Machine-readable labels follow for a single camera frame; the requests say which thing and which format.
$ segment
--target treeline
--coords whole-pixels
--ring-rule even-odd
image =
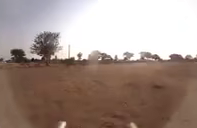
[[[51,59],[51,56],[54,56],[59,50],[62,50],[62,47],[59,46],[60,33],[58,32],[41,32],[36,35],[30,51],[32,54],[41,56],[40,59],[35,58],[26,58],[26,54],[23,49],[11,49],[10,54],[11,58],[9,60],[4,60],[0,58],[0,62],[6,63],[29,63],[29,62],[44,62],[47,66],[50,63],[64,63],[67,65],[71,64],[88,64],[88,63],[134,63],[134,62],[165,62],[165,61],[174,61],[174,62],[197,62],[197,55],[192,57],[191,55],[186,55],[183,57],[180,54],[173,53],[169,55],[169,60],[162,59],[158,54],[151,53],[148,51],[140,52],[140,58],[138,60],[131,60],[134,57],[133,52],[124,52],[122,54],[123,59],[119,59],[117,55],[112,57],[111,55],[100,52],[98,50],[92,51],[87,59],[82,59],[83,53],[79,52],[77,58],[74,57],[69,59],[58,59],[55,56],[54,59]]]

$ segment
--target white object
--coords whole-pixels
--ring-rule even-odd
[[[130,123],[130,128],[138,128],[138,126],[134,122],[131,122]]]
[[[60,121],[59,125],[58,125],[58,128],[65,128],[66,125],[67,125],[66,121]]]

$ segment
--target utility pole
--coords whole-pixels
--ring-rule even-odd
[[[68,45],[68,58],[70,59],[70,53],[71,53],[71,46],[70,44]]]

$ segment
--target sky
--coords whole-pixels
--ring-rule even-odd
[[[92,50],[122,57],[149,51],[197,54],[197,0],[0,0],[0,57],[22,48],[28,57],[36,34],[60,32],[58,58]]]

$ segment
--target dry field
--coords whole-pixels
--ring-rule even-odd
[[[20,67],[0,70],[33,128],[165,128],[197,83],[197,64]]]

